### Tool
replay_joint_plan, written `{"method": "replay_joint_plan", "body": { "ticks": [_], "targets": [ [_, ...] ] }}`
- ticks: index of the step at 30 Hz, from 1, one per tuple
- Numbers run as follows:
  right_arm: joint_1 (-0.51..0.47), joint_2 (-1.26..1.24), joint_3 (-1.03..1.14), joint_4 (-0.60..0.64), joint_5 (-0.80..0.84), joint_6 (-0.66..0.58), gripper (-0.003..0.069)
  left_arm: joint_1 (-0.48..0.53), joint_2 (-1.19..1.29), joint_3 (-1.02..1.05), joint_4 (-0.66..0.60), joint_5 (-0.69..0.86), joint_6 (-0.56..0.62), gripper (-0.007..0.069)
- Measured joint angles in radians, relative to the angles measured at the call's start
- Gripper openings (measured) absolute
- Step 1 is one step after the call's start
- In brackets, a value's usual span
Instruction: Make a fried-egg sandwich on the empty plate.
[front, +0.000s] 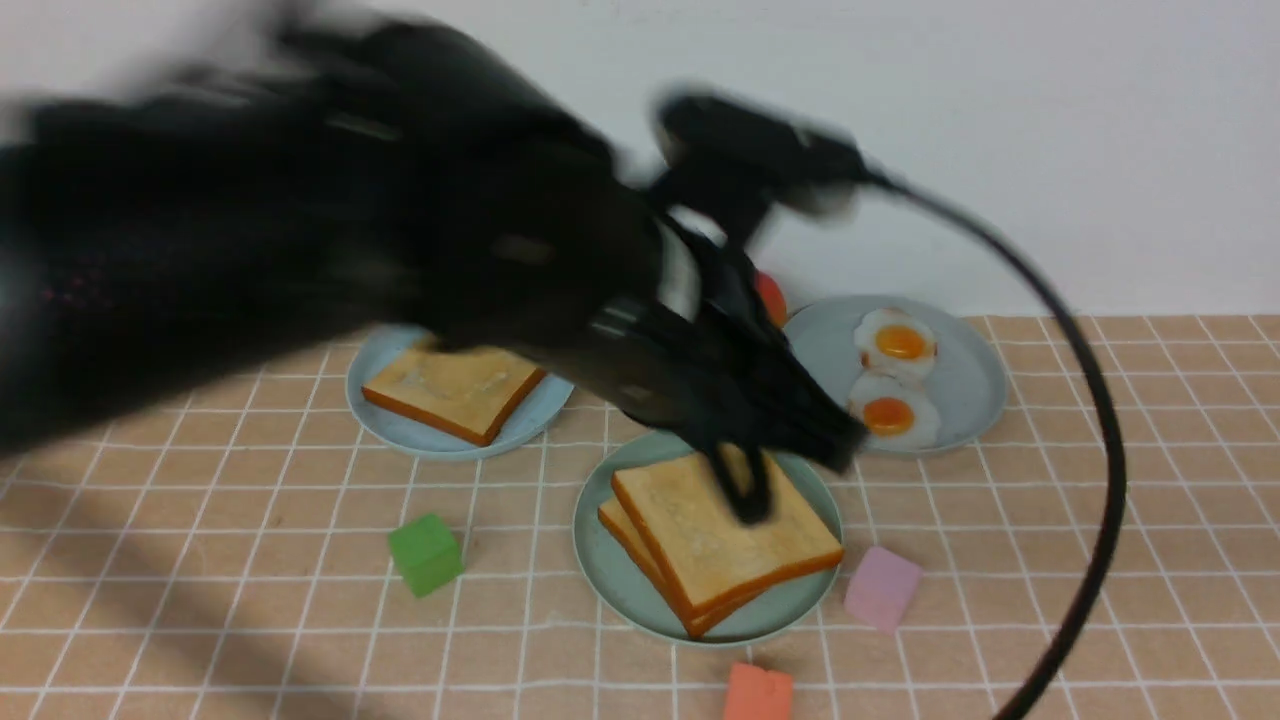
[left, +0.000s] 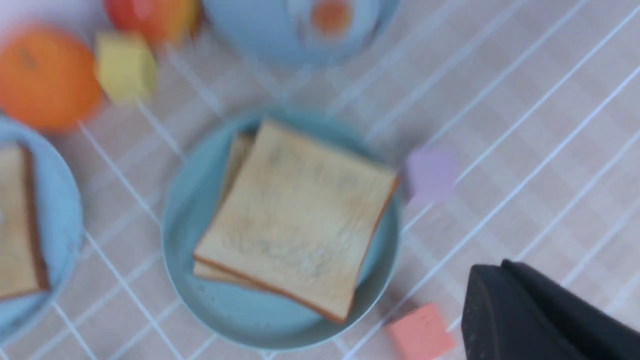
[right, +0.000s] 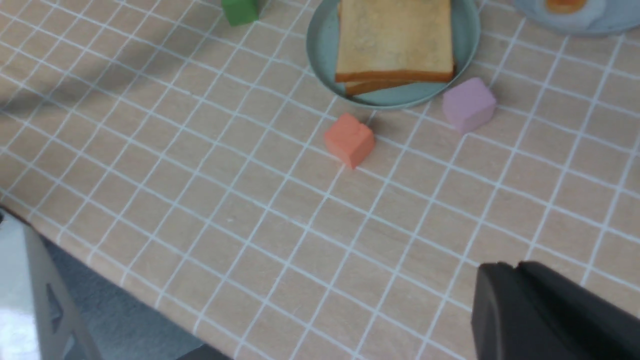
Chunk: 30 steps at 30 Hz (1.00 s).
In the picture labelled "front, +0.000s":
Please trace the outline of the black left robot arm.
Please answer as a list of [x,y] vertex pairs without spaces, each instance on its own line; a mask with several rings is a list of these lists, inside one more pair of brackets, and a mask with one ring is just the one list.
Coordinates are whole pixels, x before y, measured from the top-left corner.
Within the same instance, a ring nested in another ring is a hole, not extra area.
[[3,149],[3,455],[366,325],[503,348],[703,454],[746,524],[763,455],[846,470],[868,429],[794,356],[748,245],[864,165],[703,88],[655,114],[637,188],[611,145],[433,20],[288,5],[280,74],[189,63],[127,101],[27,106]]

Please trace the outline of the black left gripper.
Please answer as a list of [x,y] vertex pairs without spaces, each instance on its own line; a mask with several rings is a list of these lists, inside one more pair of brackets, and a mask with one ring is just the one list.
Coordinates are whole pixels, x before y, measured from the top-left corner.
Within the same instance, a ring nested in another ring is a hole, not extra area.
[[759,448],[851,465],[865,427],[792,355],[742,255],[652,215],[539,215],[530,236],[547,246],[543,269],[558,293],[530,325],[531,359],[641,424],[710,448],[741,523],[764,523],[773,509]]

